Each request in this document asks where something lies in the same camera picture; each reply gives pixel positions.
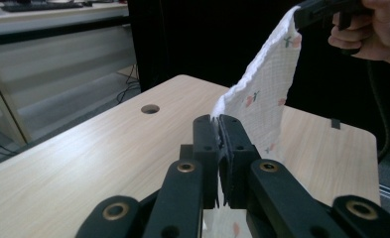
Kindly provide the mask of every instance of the floor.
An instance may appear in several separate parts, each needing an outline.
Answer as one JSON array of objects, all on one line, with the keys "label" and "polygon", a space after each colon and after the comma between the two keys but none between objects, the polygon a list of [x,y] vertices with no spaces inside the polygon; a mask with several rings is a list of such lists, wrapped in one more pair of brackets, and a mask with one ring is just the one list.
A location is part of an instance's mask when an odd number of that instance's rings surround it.
[{"label": "floor", "polygon": [[[112,73],[57,98],[49,98],[34,108],[23,109],[20,113],[27,118],[27,124],[37,139],[21,148],[0,133],[0,163],[139,93],[137,79],[122,73]],[[85,108],[85,113],[76,109],[70,111],[71,108]],[[390,155],[380,164],[379,177],[381,206],[390,213]]]},{"label": "floor", "polygon": [[140,87],[136,78],[114,72],[56,97],[22,108],[19,114],[24,118],[33,141],[25,147],[20,147],[0,133],[0,163],[139,93]]}]

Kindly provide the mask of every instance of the white towel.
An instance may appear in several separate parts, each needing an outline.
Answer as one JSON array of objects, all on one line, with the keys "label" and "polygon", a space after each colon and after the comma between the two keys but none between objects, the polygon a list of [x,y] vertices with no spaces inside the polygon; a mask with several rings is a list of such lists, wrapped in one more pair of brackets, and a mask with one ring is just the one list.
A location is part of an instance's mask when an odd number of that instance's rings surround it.
[{"label": "white towel", "polygon": [[[286,13],[239,82],[218,99],[211,112],[212,117],[226,114],[240,120],[260,156],[280,162],[284,159],[278,158],[275,151],[283,105],[301,49],[302,38],[294,24],[297,9]],[[245,210],[222,206],[206,210],[204,225],[203,237],[251,237]]]}]

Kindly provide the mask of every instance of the table hole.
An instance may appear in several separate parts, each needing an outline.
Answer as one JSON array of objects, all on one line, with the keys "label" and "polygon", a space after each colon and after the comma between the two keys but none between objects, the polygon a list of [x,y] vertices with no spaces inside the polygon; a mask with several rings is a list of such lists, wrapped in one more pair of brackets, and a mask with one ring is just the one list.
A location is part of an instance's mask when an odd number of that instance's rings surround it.
[{"label": "table hole", "polygon": [[155,114],[160,111],[160,107],[155,104],[149,104],[146,106],[143,106],[141,108],[141,111],[145,114]]}]

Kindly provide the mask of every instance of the finger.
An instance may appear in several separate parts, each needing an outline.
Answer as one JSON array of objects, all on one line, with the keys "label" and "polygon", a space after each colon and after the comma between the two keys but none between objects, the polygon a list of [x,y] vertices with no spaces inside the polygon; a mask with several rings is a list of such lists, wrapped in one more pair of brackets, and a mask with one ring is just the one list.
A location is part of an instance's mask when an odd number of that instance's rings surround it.
[{"label": "finger", "polygon": [[338,39],[334,36],[330,36],[327,39],[328,43],[336,48],[340,49],[346,49],[346,50],[352,50],[352,49],[359,49],[361,48],[362,42],[348,42],[341,39]]},{"label": "finger", "polygon": [[[352,16],[351,24],[347,29],[349,30],[359,29],[371,24],[371,21],[372,18],[369,15],[362,14],[362,15]],[[336,26],[339,25],[339,13],[333,15],[332,23]]]},{"label": "finger", "polygon": [[362,0],[362,4],[374,9],[374,17],[381,23],[390,22],[390,0]]},{"label": "finger", "polygon": [[346,29],[340,31],[338,27],[333,27],[330,34],[346,42],[358,42],[371,37],[373,35],[373,29],[371,26],[366,26],[356,30]]}]

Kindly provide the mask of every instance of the desk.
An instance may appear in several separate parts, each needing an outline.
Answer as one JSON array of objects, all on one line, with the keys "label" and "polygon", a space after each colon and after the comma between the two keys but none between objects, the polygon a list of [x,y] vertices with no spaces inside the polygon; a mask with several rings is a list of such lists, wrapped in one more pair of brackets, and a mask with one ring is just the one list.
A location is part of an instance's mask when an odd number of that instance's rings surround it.
[{"label": "desk", "polygon": [[[227,88],[178,76],[0,164],[0,237],[73,237],[103,199],[140,200],[160,188],[193,120]],[[160,107],[144,114],[148,104]],[[375,138],[287,107],[281,151],[300,182],[324,203],[352,193],[379,203]]]},{"label": "desk", "polygon": [[[38,109],[42,107],[41,102],[65,97],[62,94],[68,90],[136,63],[130,25],[49,38],[37,38],[41,34],[35,31],[51,29],[58,33],[59,28],[71,25],[85,29],[82,24],[128,14],[127,5],[119,3],[21,13],[0,9],[0,36],[17,40],[9,44],[0,40],[0,108],[4,118],[11,117],[9,125],[0,125],[0,132],[18,144],[47,135],[58,129],[59,123],[45,122],[38,127],[34,127],[37,123],[30,123],[38,120],[41,114],[50,113],[49,109]],[[12,37],[9,34],[24,34],[36,39],[22,41],[22,35]],[[90,105],[84,105],[65,118],[71,121],[91,109]]]}]

